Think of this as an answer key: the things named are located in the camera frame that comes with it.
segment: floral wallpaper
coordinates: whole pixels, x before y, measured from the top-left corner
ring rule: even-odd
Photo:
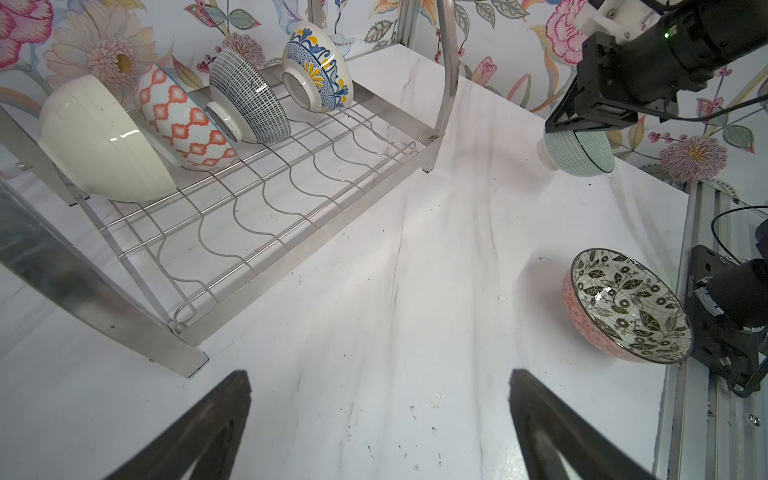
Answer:
[[[424,0],[422,14],[434,0]],[[460,73],[499,96],[548,117],[576,75],[581,43],[574,18],[587,0],[455,0]],[[378,0],[376,11],[395,8]],[[442,63],[441,32],[429,15],[417,23],[415,49]],[[768,93],[768,47],[727,65],[707,88],[678,95],[680,116],[700,117]],[[682,188],[691,178],[748,204],[768,199],[768,102],[710,122],[641,116],[608,134],[614,155]]]
[[[325,0],[323,28],[344,55],[388,45],[397,8],[372,0]],[[433,18],[436,7],[432,0]],[[33,136],[46,97],[92,74],[127,109],[136,81],[155,62],[189,90],[208,82],[223,47],[256,68],[280,61],[307,0],[0,0],[0,103]],[[0,178],[19,173],[0,147]]]

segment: dish rack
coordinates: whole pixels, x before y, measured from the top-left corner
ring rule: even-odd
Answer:
[[[402,2],[392,43],[409,46],[420,1]],[[310,21],[319,18],[322,0],[310,0],[309,7]],[[169,165],[177,190],[152,202],[87,197],[0,111],[2,143],[56,194],[80,205],[147,302],[111,282],[5,185],[0,210],[23,227],[0,240],[47,249],[52,258],[66,258],[67,268],[40,260],[43,255],[14,257],[3,249],[0,261],[83,322],[191,376],[207,361],[195,347],[411,173],[435,166],[458,88],[454,2],[440,0],[437,7],[445,86],[434,127],[357,82],[350,107],[305,111],[287,94],[276,65],[261,74],[288,114],[290,137],[235,144],[240,159],[217,170]],[[198,104],[209,101],[207,88],[190,96]],[[76,294],[73,276],[81,283]]]

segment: white marble tabletop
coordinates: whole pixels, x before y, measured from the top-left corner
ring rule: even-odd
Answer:
[[[433,61],[395,46],[350,67],[434,122]],[[0,477],[101,478],[234,369],[253,402],[233,478],[526,478],[514,368],[650,469],[664,367],[590,346],[561,281],[579,251],[608,247],[676,284],[687,195],[621,161],[603,177],[549,172],[543,127],[462,79],[435,170],[204,342],[192,379],[53,309],[0,358]]]

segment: bowl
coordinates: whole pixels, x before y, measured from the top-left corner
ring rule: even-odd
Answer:
[[[70,80],[48,97],[38,143],[86,194],[137,202],[176,191],[147,138],[93,75]]]
[[[603,131],[545,132],[536,148],[541,162],[552,171],[596,177],[614,170],[614,154]]]
[[[579,253],[565,275],[563,297],[576,330],[608,355],[676,363],[694,347],[690,322],[672,290],[622,253]]]
[[[173,165],[211,170],[237,160],[214,121],[156,64],[139,77],[134,100],[139,127]]]
[[[352,105],[352,75],[323,30],[307,21],[293,26],[283,50],[283,84],[301,107],[326,113]]]
[[[225,48],[210,67],[210,108],[240,141],[274,144],[290,137],[288,116],[270,86],[242,55]]]

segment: curved metal handle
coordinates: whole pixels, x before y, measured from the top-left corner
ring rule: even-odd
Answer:
[[[442,51],[445,59],[445,87],[442,92],[442,103],[437,115],[435,130],[444,134],[458,90],[458,40],[456,38],[456,12],[453,0],[438,0],[437,16],[440,22]]]

